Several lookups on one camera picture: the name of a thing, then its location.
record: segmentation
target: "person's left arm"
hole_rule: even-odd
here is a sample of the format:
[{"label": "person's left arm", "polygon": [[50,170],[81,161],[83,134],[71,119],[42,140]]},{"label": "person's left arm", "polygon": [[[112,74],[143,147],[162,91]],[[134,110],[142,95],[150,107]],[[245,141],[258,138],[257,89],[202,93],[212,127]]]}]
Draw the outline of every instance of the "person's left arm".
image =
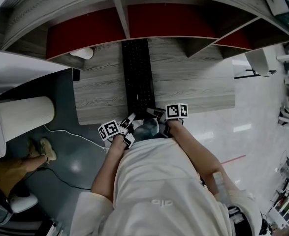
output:
[{"label": "person's left arm", "polygon": [[79,196],[70,235],[98,235],[100,225],[113,211],[114,182],[126,144],[122,135],[116,135],[91,188]]}]

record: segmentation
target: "white t-shirt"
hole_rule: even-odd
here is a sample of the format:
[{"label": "white t-shirt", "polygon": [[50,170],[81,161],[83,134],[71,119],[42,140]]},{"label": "white t-shirt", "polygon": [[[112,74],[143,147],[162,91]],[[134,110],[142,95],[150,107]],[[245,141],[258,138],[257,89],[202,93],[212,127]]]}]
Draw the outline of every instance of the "white t-shirt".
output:
[{"label": "white t-shirt", "polygon": [[[261,214],[246,192],[230,191],[258,235]],[[190,160],[173,139],[135,143],[123,156],[113,204],[79,196],[71,236],[232,236],[228,210],[202,186]]]}]

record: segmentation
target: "sleeve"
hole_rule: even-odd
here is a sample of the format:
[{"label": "sleeve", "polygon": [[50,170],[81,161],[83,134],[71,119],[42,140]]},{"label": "sleeve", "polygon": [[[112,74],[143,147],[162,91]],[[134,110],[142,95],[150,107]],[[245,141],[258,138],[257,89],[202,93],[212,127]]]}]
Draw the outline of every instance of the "sleeve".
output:
[{"label": "sleeve", "polygon": [[258,235],[261,229],[262,217],[259,206],[254,197],[248,191],[229,190],[229,196],[232,203],[238,206],[246,216],[251,228],[254,230],[254,235]]},{"label": "sleeve", "polygon": [[97,236],[99,228],[112,211],[112,203],[104,196],[82,192],[75,208],[70,235]]}]

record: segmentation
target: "black and white marker cube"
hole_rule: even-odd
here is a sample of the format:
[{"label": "black and white marker cube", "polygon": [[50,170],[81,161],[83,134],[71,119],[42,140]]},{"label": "black and white marker cube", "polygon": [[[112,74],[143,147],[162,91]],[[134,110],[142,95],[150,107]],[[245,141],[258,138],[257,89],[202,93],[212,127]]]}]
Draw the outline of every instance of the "black and white marker cube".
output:
[{"label": "black and white marker cube", "polygon": [[119,129],[116,121],[111,120],[111,121],[101,125],[98,128],[98,132],[99,132],[102,140],[105,141],[106,139],[108,139],[114,135],[120,134],[120,129]]},{"label": "black and white marker cube", "polygon": [[166,119],[188,118],[188,105],[183,103],[165,106]]}]

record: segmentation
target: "white wall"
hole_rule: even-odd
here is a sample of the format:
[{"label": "white wall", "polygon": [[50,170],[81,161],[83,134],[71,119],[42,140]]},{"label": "white wall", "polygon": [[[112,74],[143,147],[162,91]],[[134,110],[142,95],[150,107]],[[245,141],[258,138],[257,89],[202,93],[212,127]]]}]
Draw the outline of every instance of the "white wall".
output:
[{"label": "white wall", "polygon": [[67,68],[41,59],[0,52],[0,93],[46,74]]}]

